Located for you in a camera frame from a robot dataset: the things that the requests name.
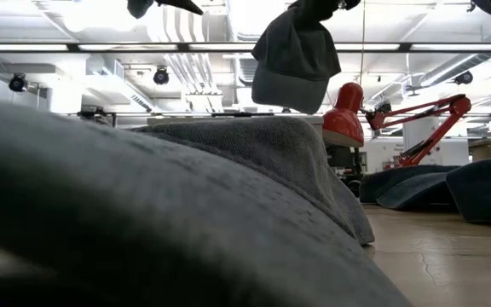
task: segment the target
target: floor crack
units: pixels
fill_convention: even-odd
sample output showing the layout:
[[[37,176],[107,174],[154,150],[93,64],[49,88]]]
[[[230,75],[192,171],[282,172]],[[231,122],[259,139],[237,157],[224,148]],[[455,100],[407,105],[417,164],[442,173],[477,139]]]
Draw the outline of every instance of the floor crack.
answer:
[[[430,266],[425,261],[425,255],[422,252],[419,252],[419,254],[422,255],[422,262],[425,264],[425,267],[424,267],[425,273],[427,273],[427,275],[429,275],[431,277],[431,280],[433,281],[433,285],[437,286],[435,277],[430,272]]]

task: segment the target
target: dark blue fabric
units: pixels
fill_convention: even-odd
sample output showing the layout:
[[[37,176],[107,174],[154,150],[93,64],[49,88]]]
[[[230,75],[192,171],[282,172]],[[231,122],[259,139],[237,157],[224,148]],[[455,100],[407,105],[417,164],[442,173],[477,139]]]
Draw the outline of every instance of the dark blue fabric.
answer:
[[[360,200],[394,210],[449,204],[467,222],[491,223],[491,159],[461,167],[418,165],[365,176]]]

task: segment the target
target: lamp shade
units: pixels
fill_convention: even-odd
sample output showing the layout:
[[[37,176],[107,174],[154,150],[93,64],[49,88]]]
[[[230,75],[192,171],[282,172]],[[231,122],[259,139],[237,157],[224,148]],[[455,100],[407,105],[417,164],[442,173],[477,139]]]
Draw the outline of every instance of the lamp shade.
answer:
[[[363,147],[363,128],[357,118],[362,103],[361,86],[344,84],[338,92],[335,108],[323,115],[323,140],[352,148]]]

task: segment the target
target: concrete floor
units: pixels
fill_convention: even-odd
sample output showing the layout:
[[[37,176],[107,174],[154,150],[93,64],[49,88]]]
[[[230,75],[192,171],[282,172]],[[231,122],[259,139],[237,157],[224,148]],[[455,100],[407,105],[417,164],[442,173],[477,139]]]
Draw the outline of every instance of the concrete floor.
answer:
[[[365,206],[376,242],[367,251],[417,307],[491,307],[491,226],[458,213]]]

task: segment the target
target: red metal arm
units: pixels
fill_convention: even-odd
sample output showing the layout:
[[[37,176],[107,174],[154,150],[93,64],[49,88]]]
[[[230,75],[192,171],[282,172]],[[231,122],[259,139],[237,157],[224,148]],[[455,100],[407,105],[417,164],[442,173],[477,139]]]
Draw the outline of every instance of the red metal arm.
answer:
[[[410,111],[418,110],[424,107],[432,107],[431,109],[413,115],[411,117],[392,121],[385,123],[385,119],[398,114],[407,113]],[[441,141],[444,135],[454,126],[458,120],[464,116],[467,112],[471,110],[471,101],[465,97],[465,95],[456,95],[450,98],[442,99],[440,101],[434,101],[430,103],[425,103],[423,105],[408,107],[402,110],[394,112],[369,112],[367,113],[368,123],[371,125],[373,130],[379,130],[382,128],[390,127],[392,125],[398,125],[407,123],[416,119],[422,119],[429,116],[436,116],[445,112],[450,112],[448,119],[442,123],[442,125],[433,132],[433,134],[425,141],[408,149],[406,152],[402,153],[399,157],[399,164],[401,166],[417,165],[419,162],[427,155],[430,150],[435,147],[435,145]]]

